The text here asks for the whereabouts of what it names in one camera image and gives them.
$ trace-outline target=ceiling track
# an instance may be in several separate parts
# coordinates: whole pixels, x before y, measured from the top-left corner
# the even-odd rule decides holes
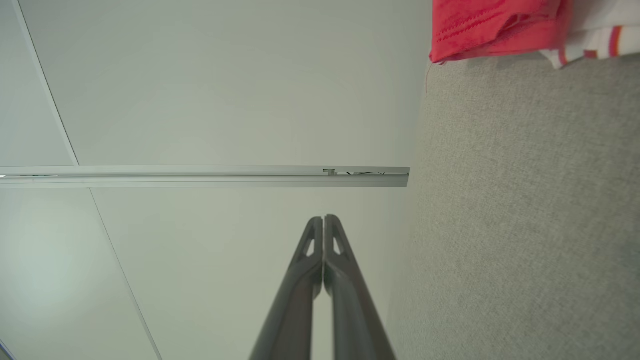
[[[405,187],[404,167],[0,167],[0,188]]]

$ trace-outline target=metal bar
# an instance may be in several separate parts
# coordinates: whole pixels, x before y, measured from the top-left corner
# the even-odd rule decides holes
[[[395,359],[344,228],[335,215],[324,218],[324,287],[333,299],[334,359]]]
[[[38,176],[2,177],[0,188],[406,187],[408,176]]]
[[[15,356],[13,356],[6,345],[2,342],[2,339],[0,339],[0,355],[5,355],[9,360],[15,360]]]
[[[115,165],[64,167],[0,167],[0,176],[327,176],[336,172],[407,174],[408,167],[316,167],[227,165]]]
[[[322,271],[323,221],[315,217],[307,223],[250,360],[311,358],[313,301],[322,290]]]

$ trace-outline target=ceiling seam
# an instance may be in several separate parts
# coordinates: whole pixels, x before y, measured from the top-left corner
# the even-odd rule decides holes
[[[60,111],[58,111],[58,106],[56,105],[56,101],[53,98],[53,93],[51,92],[51,87],[49,86],[49,82],[47,81],[47,76],[44,74],[44,69],[42,68],[42,63],[40,62],[40,58],[38,57],[38,51],[36,50],[35,44],[33,43],[33,38],[31,37],[31,33],[29,32],[29,26],[27,25],[26,19],[24,18],[24,14],[22,12],[22,7],[20,6],[20,2],[18,0],[12,0],[13,2],[13,10],[15,12],[15,16],[18,18],[18,23],[20,23],[20,28],[22,30],[22,34],[24,35],[24,39],[27,43],[27,48],[29,49],[29,53],[31,54],[31,58],[36,67],[36,72],[38,73],[38,78],[40,79],[40,83],[44,88],[45,96],[47,97],[47,102],[49,103],[49,107],[51,108],[51,112],[53,113],[54,118],[56,119],[56,126],[58,127],[58,131],[60,135],[63,137],[63,142],[65,143],[65,148],[67,149],[68,155],[71,159],[71,162],[74,166],[79,166],[78,158],[76,156],[76,152],[74,150],[71,141],[69,140],[69,135],[67,134],[67,129],[65,128],[65,124],[62,122],[62,118],[60,117]]]
[[[16,360],[15,356],[13,356],[13,354],[9,351],[9,348],[6,347],[6,345],[2,342],[2,339],[0,339],[0,352],[4,352],[10,360]]]
[[[145,332],[147,333],[147,338],[149,339],[149,342],[151,343],[151,347],[154,349],[154,352],[156,353],[156,357],[158,360],[163,360],[162,355],[160,355],[160,350],[158,350],[158,347],[156,345],[156,341],[154,340],[153,335],[151,335],[151,331],[149,330],[149,327],[147,325],[147,321],[145,320],[144,315],[142,314],[142,310],[140,309],[140,305],[138,304],[138,300],[136,300],[136,296],[133,293],[133,289],[131,288],[131,284],[129,284],[129,279],[127,278],[127,274],[124,272],[124,268],[122,267],[122,263],[120,262],[120,258],[118,257],[118,253],[116,252],[115,247],[113,246],[113,241],[111,241],[111,237],[109,236],[109,231],[107,230],[107,227],[104,223],[104,219],[102,219],[102,214],[100,213],[100,208],[98,208],[98,203],[95,200],[95,196],[93,196],[93,190],[89,189],[89,192],[91,193],[91,198],[93,199],[93,204],[95,205],[95,209],[96,211],[98,211],[98,216],[100,217],[100,222],[102,222],[102,228],[104,230],[104,235],[106,236],[107,240],[109,240],[109,246],[111,247],[111,252],[113,254],[113,256],[115,257],[118,266],[120,267],[120,271],[122,273],[122,277],[124,279],[126,288],[129,292],[129,297],[131,298],[131,300],[133,301],[134,307],[136,309],[136,312],[138,313],[138,318],[140,319],[140,322],[142,324],[142,327],[144,328]]]

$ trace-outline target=red cloth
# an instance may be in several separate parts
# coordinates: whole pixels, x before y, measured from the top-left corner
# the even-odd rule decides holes
[[[434,63],[564,46],[572,0],[433,0]]]

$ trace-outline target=ceiling panel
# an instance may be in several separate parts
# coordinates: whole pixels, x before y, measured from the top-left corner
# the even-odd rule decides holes
[[[12,0],[0,0],[0,167],[73,165],[21,20]]]
[[[0,274],[16,360],[157,359],[89,190],[0,190]]]
[[[94,189],[164,360],[248,358],[307,221],[340,217],[381,319],[406,188]],[[332,359],[332,305],[314,302],[315,360]]]
[[[423,0],[21,0],[81,165],[409,165]]]

